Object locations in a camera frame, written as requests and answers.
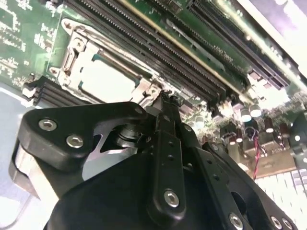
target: electronic component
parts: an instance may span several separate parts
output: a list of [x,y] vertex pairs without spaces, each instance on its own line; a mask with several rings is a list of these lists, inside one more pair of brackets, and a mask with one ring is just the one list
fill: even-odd
[[241,143],[243,141],[242,130],[240,128],[236,129],[236,142]]
[[[265,150],[263,154],[272,154],[283,150],[280,145],[280,140],[273,133],[260,132],[257,135],[262,149]],[[244,139],[243,151],[250,157],[254,158],[256,155],[254,142],[249,139]]]
[[241,109],[241,121],[248,122],[251,120],[251,115],[248,108]]
[[254,140],[259,133],[259,126],[257,121],[252,118],[250,121],[244,123],[244,133],[249,138],[249,140]]
[[222,139],[227,139],[236,136],[236,125],[232,122],[220,129],[220,136]]
[[266,117],[264,119],[264,129],[267,133],[274,132],[273,122],[272,122],[272,119],[270,117]]
[[195,125],[197,128],[203,128],[205,126],[204,117],[198,116],[195,120]]
[[279,124],[279,131],[283,138],[289,138],[290,137],[290,131],[288,128],[288,125],[286,123]]
[[230,145],[235,145],[236,144],[236,137],[235,136],[232,136],[229,138],[229,144]]
[[261,109],[259,107],[259,105],[257,104],[253,104],[250,108],[250,116],[251,117],[260,117],[261,116]]
[[[26,82],[23,86],[24,105],[26,107],[36,106],[40,102],[46,103],[53,107],[65,107],[74,105],[91,104],[83,101],[69,92],[63,90],[58,84],[42,76],[33,82]],[[103,103],[100,100],[92,101],[95,103]]]

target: green circuit board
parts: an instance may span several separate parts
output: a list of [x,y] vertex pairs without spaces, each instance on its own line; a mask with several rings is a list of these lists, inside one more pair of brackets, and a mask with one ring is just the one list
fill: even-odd
[[[151,19],[161,28],[164,28],[169,32],[173,37],[176,38],[181,44],[185,45],[186,47],[191,46],[190,42],[183,36],[178,36],[175,30],[171,28],[167,28],[165,26],[164,15],[155,8],[152,7],[150,1],[146,0],[127,0],[131,5],[133,5],[136,9],[142,12],[146,17]],[[215,54],[221,55],[224,57],[225,60],[228,60],[234,66],[236,66],[240,71],[247,73],[251,67],[250,65],[242,58],[232,47],[230,47],[225,41],[217,34],[215,34],[208,26],[204,25],[199,19],[189,12],[188,4],[191,0],[157,0],[164,3],[164,6],[170,9],[171,11],[177,11],[176,16],[184,21],[186,25],[188,25],[192,30],[196,31],[200,36],[203,37],[205,40],[204,42],[215,51]],[[205,54],[202,54],[198,51],[195,51],[190,48],[198,57],[202,58],[206,64],[213,66],[208,60]]]
[[30,73],[44,74],[57,35],[60,13],[38,1],[0,2],[1,81],[20,88]]
[[[153,22],[165,27],[164,22],[161,22],[161,15],[147,5],[146,1],[130,2],[133,2],[134,6],[138,7]],[[193,18],[185,16],[184,11],[180,14],[184,20],[194,24]],[[61,66],[69,42],[68,34],[60,25],[62,18],[72,18],[90,24],[66,6],[55,9],[46,7],[37,0],[3,0],[0,2],[0,76],[3,82],[15,88],[21,88],[28,80],[30,73],[54,79],[48,69]],[[205,61],[208,66],[234,85],[237,84],[237,88],[241,87],[236,76],[221,69],[206,54],[192,48],[191,43],[176,31],[171,28],[165,29],[177,41]],[[209,44],[216,47],[217,52],[218,50],[223,52],[239,69],[243,72],[249,70],[249,65],[233,50],[227,49],[217,35],[211,33],[207,28],[201,28],[199,32],[205,36]]]

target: black memory slot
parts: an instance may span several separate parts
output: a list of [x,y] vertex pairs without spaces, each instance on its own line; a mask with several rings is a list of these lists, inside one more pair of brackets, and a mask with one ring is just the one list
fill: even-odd
[[198,70],[199,73],[197,74],[195,70],[197,70],[197,67],[199,68],[199,65],[195,61],[193,62],[184,52],[180,52],[179,50],[175,51],[174,45],[156,33],[154,29],[150,29],[137,17],[132,18],[132,14],[118,3],[108,0],[104,0],[104,2],[105,4],[103,6],[99,0],[89,0],[87,4],[90,4],[97,14],[110,20],[114,25],[114,29],[119,29],[122,33],[126,33],[138,41],[140,46],[151,50],[156,55],[167,57],[165,61],[169,61],[173,65],[182,61],[186,62],[188,65],[174,66],[182,74],[193,76],[194,78],[199,78],[199,74],[201,74],[202,78],[198,80],[212,96],[216,96],[216,92],[221,93],[224,90],[223,84],[216,80],[214,76],[208,75],[208,73],[206,75],[203,74],[206,70]]
[[25,97],[28,101],[33,99],[33,105],[38,105],[40,102],[47,103],[53,107],[91,104],[88,101],[73,96],[66,90],[63,90],[58,84],[44,76],[34,82],[25,83],[23,88],[29,91],[35,90],[31,98]]
[[[189,66],[187,66],[185,63],[182,63],[182,61],[180,61],[176,55],[174,56],[174,54],[169,52],[162,52],[162,49],[164,50],[164,48],[161,47],[161,41],[158,41],[157,39],[151,39],[148,43],[147,36],[143,37],[139,35],[144,34],[143,30],[140,31],[139,26],[131,28],[124,25],[122,20],[119,21],[117,19],[118,16],[114,14],[114,12],[107,12],[104,16],[97,16],[97,8],[100,10],[99,14],[101,14],[101,11],[103,12],[103,10],[106,9],[103,4],[100,3],[99,7],[95,6],[95,4],[91,4],[90,8],[86,7],[87,4],[85,4],[83,1],[76,2],[67,0],[66,4],[81,14],[83,17],[88,19],[91,23],[93,23],[93,25],[98,30],[108,34],[111,39],[117,41],[126,50],[143,60],[146,64],[154,67],[156,71],[161,72],[167,76],[170,75],[169,77],[171,78],[179,78],[178,81],[182,82],[183,86],[187,87],[192,92],[195,92],[195,89],[197,88],[197,95],[199,95],[204,100],[216,100],[217,92],[222,90],[222,94],[224,93],[224,88],[221,89],[221,87],[217,87],[215,84],[212,84],[209,81],[204,81],[202,76],[199,76],[199,74],[189,68]],[[208,89],[211,92],[212,89],[215,89],[215,94],[212,95],[211,92],[208,92]]]
[[241,30],[214,9],[211,3],[195,0],[188,10],[245,57],[252,68],[274,87],[280,89],[290,84],[277,66],[253,42],[248,41]]
[[234,65],[232,61],[225,57],[223,53],[216,52],[215,46],[206,41],[198,32],[192,30],[184,21],[178,18],[176,15],[171,13],[161,2],[160,0],[150,0],[155,8],[161,12],[166,19],[172,21],[181,31],[183,31],[187,36],[192,38],[196,43],[198,43],[202,48],[207,52],[213,55],[217,60],[222,62],[227,68],[235,72],[236,75],[240,76],[242,80],[245,80],[246,73],[238,66]]
[[125,17],[124,21],[126,19],[129,19],[131,21],[131,25],[136,25],[137,27],[141,28],[144,32],[147,33],[147,35],[144,37],[145,39],[150,39],[149,36],[152,36],[153,39],[151,39],[150,44],[155,45],[155,47],[165,55],[169,55],[170,53],[165,53],[165,48],[167,48],[169,51],[172,52],[171,57],[178,57],[181,59],[181,61],[184,61],[189,65],[190,68],[196,70],[199,74],[201,74],[203,77],[207,78],[210,82],[218,85],[220,88],[223,88],[223,84],[216,79],[215,76],[213,76],[211,73],[209,73],[206,69],[204,69],[200,64],[195,62],[189,55],[178,49],[172,42],[168,41],[164,36],[157,33],[152,27],[144,23],[139,17],[136,15],[130,13],[126,10],[125,7],[120,5],[118,2],[113,0],[104,0],[109,6],[112,7],[112,9],[116,10],[120,13],[120,15],[123,15]]

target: screw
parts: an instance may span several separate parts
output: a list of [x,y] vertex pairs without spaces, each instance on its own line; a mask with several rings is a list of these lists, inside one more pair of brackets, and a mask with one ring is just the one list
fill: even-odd
[[214,151],[219,150],[219,147],[217,147],[217,146],[216,146],[216,145],[214,145],[214,144],[212,144],[212,148],[213,148],[213,150],[214,150]]
[[271,220],[273,221],[273,223],[274,223],[274,225],[275,225],[275,227],[277,229],[282,229],[283,228],[282,224],[279,222],[278,219],[276,219],[276,217],[271,216]]
[[138,114],[142,114],[142,113],[143,113],[143,110],[140,109],[139,107],[135,108],[135,111],[136,111]]
[[65,25],[65,27],[66,27],[67,29],[71,29],[71,24],[70,24],[70,23],[64,23],[64,25]]
[[282,220],[283,220],[283,223],[288,227],[288,229],[290,229],[290,230],[293,229],[293,228],[292,228],[292,225],[289,223],[288,220],[286,220],[285,218],[282,218]]
[[243,223],[235,213],[229,214],[229,220],[237,230],[243,230]]
[[78,135],[70,135],[66,138],[66,143],[70,147],[78,149],[83,146],[83,139]]
[[191,128],[190,126],[188,126],[188,125],[184,125],[184,128],[186,128],[186,130],[187,130],[188,132],[191,132],[191,131],[192,131],[192,128]]
[[167,202],[168,205],[170,205],[171,207],[178,207],[179,205],[179,198],[176,195],[176,193],[174,193],[171,190],[166,190],[164,192],[164,199]]
[[57,128],[57,123],[49,119],[43,119],[38,122],[38,126],[45,131],[53,131]]

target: hole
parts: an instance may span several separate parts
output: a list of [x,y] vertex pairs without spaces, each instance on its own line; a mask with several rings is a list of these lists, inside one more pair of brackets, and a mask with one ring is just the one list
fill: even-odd
[[216,181],[219,181],[220,180],[220,178],[217,176],[217,175],[213,175],[213,178],[216,180]]
[[51,128],[52,124],[49,121],[44,122],[44,127]]
[[242,198],[242,197],[240,196],[240,194],[237,193],[237,192],[231,192],[231,195],[232,195],[232,197],[234,198],[235,203],[236,203],[236,205],[238,206],[238,209],[239,209],[240,213],[241,213],[242,215],[245,215],[246,212],[247,212],[247,206],[246,206],[246,203],[245,203],[245,201],[243,200],[243,198]]
[[73,144],[79,144],[79,139],[73,138],[73,139],[71,140],[71,142],[72,142]]
[[168,158],[169,161],[173,161],[174,160],[173,155],[168,155],[167,158]]

